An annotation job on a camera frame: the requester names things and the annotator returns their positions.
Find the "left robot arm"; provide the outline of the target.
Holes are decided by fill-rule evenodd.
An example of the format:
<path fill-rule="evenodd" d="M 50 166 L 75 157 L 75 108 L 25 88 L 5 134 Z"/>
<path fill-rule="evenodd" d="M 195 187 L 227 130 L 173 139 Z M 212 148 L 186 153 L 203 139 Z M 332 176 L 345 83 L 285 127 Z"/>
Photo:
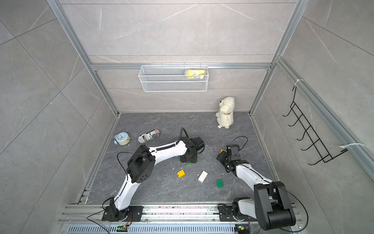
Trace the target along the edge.
<path fill-rule="evenodd" d="M 139 146 L 127 162 L 126 176 L 118 194 L 107 199 L 109 205 L 102 207 L 101 220 L 139 221 L 143 207 L 131 207 L 131 199 L 139 185 L 151 177 L 154 166 L 174 157 L 179 157 L 182 163 L 196 163 L 198 154 L 204 149 L 204 141 L 200 137 L 190 138 L 184 128 L 181 128 L 177 141 L 158 147 Z"/>

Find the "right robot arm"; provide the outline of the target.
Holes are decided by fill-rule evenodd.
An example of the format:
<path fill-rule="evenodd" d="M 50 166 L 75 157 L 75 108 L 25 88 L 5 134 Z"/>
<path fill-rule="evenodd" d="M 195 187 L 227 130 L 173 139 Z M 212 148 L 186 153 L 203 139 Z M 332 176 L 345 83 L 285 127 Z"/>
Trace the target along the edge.
<path fill-rule="evenodd" d="M 245 221 L 253 218 L 258 221 L 264 231 L 281 229 L 288 233 L 299 233 L 309 224 L 309 214 L 306 213 L 305 226 L 297 231 L 287 230 L 296 225 L 296 216 L 289 196 L 290 193 L 280 181 L 272 181 L 253 167 L 246 160 L 242 160 L 240 153 L 243 146 L 233 141 L 217 156 L 217 160 L 224 166 L 227 173 L 232 172 L 243 180 L 254 192 L 254 198 L 236 198 L 230 206 L 218 204 L 217 209 L 221 221 Z"/>

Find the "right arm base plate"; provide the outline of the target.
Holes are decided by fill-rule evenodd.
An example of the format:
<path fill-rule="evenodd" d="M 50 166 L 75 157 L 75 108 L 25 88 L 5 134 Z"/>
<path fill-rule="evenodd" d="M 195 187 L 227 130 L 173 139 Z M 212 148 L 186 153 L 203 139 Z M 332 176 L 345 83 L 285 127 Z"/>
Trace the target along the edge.
<path fill-rule="evenodd" d="M 251 220 L 257 221 L 255 215 L 255 204 L 252 201 L 245 201 L 244 203 L 232 203 L 226 205 L 219 203 L 217 205 L 219 212 L 219 219 L 221 222 L 244 222 Z"/>

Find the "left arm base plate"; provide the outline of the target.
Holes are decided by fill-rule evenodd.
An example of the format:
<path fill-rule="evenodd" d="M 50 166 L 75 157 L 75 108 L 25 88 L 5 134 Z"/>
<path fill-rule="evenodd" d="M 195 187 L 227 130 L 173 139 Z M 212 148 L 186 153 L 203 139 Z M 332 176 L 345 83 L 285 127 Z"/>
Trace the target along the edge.
<path fill-rule="evenodd" d="M 143 206 L 130 206 L 119 211 L 114 206 L 107 206 L 104 209 L 101 220 L 109 222 L 139 222 L 143 214 L 143 208 Z"/>

